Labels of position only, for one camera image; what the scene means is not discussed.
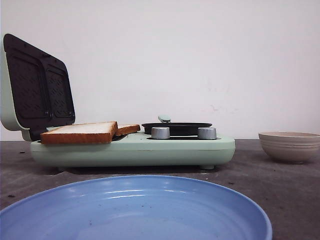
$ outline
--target blue plate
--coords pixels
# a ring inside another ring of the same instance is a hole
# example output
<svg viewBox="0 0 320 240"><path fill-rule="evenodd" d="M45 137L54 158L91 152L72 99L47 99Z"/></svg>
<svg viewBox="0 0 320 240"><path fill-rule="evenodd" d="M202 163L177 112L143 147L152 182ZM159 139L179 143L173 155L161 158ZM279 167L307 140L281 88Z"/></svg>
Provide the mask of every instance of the blue plate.
<svg viewBox="0 0 320 240"><path fill-rule="evenodd" d="M40 192L0 213L1 240L271 240L266 213L227 187L120 176Z"/></svg>

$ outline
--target bowl rim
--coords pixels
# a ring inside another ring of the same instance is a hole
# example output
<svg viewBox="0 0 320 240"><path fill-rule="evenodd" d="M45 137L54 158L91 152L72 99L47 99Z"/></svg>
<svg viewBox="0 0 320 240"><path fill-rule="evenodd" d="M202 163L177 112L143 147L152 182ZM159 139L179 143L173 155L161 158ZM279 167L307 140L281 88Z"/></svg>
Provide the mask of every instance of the bowl rim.
<svg viewBox="0 0 320 240"><path fill-rule="evenodd" d="M282 134L301 134L304 136L289 136L289 135L279 135ZM263 131L259 132L259 136L268 136L268 137L279 137L279 138L320 138L320 134L310 133L310 132L296 132L296 131Z"/></svg>

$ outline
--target pan handle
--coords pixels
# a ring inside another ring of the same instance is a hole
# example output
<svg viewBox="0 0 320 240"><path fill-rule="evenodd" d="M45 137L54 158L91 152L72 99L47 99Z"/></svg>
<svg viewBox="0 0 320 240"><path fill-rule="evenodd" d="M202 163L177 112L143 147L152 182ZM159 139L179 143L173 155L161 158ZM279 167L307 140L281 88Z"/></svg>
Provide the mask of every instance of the pan handle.
<svg viewBox="0 0 320 240"><path fill-rule="evenodd" d="M169 117L168 115L164 115L164 114L159 115L158 119L162 123L171 123L171 117Z"/></svg>

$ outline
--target white bread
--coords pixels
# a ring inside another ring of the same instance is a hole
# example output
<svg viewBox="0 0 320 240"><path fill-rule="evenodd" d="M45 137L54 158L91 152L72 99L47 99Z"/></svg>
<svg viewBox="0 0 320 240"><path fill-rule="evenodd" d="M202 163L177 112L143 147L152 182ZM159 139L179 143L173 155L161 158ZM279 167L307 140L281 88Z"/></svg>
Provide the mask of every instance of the white bread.
<svg viewBox="0 0 320 240"><path fill-rule="evenodd" d="M115 132L116 136L121 136L125 134L132 134L140 131L139 124L128 124L128 125L118 125L118 129Z"/></svg>
<svg viewBox="0 0 320 240"><path fill-rule="evenodd" d="M41 133L43 144L110 143L118 129L116 121L74 124Z"/></svg>

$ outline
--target mini frying pan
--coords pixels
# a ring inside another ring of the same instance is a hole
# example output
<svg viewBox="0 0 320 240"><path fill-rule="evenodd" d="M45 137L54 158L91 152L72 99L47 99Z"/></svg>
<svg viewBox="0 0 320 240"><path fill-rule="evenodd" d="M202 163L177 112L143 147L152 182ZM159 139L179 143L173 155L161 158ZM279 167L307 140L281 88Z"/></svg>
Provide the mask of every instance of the mini frying pan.
<svg viewBox="0 0 320 240"><path fill-rule="evenodd" d="M161 122L156 123L144 123L144 133L151 135L151 129L153 127L169 127L170 136L193 136L198 135L198 128L211 127L211 123L203 122L171 122L170 117L166 115L158 116Z"/></svg>

